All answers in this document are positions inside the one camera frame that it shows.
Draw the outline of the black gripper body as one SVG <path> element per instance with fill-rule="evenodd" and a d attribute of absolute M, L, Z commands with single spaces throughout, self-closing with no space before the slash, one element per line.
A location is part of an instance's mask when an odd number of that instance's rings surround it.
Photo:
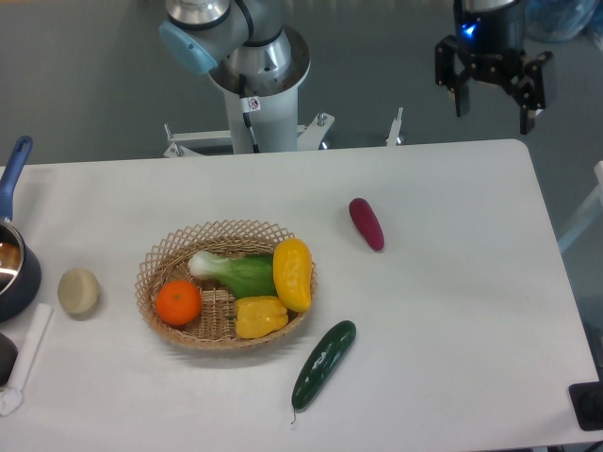
<path fill-rule="evenodd" d="M 530 82 L 522 1 L 455 1 L 453 15 L 456 56 L 463 64 L 455 75 L 457 86 L 470 78 L 498 86 Z"/>

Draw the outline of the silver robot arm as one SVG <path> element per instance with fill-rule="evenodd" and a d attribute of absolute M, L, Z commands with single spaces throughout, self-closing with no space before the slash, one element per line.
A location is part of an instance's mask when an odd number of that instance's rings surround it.
<path fill-rule="evenodd" d="M 189 71 L 221 90 L 226 132 L 169 135 L 169 148 L 231 144 L 234 153 L 324 148 L 334 117 L 320 112 L 298 123 L 298 89 L 311 57 L 300 33 L 284 24 L 276 1 L 168 1 L 160 39 Z M 434 47 L 434 81 L 448 90 L 457 116 L 469 110 L 468 82 L 501 88 L 520 112 L 527 134 L 556 94 L 553 55 L 527 56 L 522 1 L 455 1 L 454 32 Z"/>

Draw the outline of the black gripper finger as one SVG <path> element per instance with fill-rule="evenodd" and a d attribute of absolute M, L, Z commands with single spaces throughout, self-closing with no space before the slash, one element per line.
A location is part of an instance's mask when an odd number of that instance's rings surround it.
<path fill-rule="evenodd" d="M 470 97 L 467 81 L 470 71 L 462 66 L 457 73 L 455 64 L 459 46 L 452 35 L 440 40 L 434 47 L 434 80 L 440 87 L 446 87 L 452 95 L 458 118 L 466 115 L 470 109 Z"/>
<path fill-rule="evenodd" d="M 517 103 L 519 131 L 527 135 L 534 128 L 538 114 L 557 97 L 556 61 L 550 51 L 533 57 L 522 54 L 513 69 L 503 89 Z"/>

